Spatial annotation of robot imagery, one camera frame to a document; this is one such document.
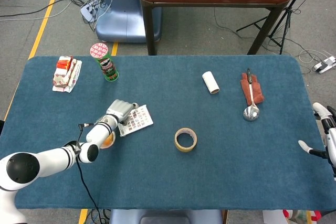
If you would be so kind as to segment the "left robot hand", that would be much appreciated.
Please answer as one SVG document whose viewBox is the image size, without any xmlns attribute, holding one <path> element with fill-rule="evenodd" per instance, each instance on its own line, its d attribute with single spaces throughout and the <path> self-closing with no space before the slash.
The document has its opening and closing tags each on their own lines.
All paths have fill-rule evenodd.
<svg viewBox="0 0 336 224">
<path fill-rule="evenodd" d="M 123 100 L 116 99 L 108 107 L 106 114 L 113 115 L 118 123 L 124 124 L 129 114 L 133 109 L 137 109 L 139 105 L 137 103 L 129 103 Z"/>
</svg>

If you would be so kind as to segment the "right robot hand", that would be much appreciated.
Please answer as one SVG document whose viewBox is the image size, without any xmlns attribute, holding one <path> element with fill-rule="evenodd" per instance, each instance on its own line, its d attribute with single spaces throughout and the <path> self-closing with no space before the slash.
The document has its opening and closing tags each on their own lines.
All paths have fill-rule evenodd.
<svg viewBox="0 0 336 224">
<path fill-rule="evenodd" d="M 317 150 L 308 146 L 304 141 L 299 140 L 300 147 L 310 155 L 326 159 L 332 167 L 333 178 L 335 180 L 335 109 L 331 106 L 324 107 L 315 102 L 313 105 L 314 115 L 321 121 L 325 133 L 323 141 L 325 150 Z"/>
</svg>

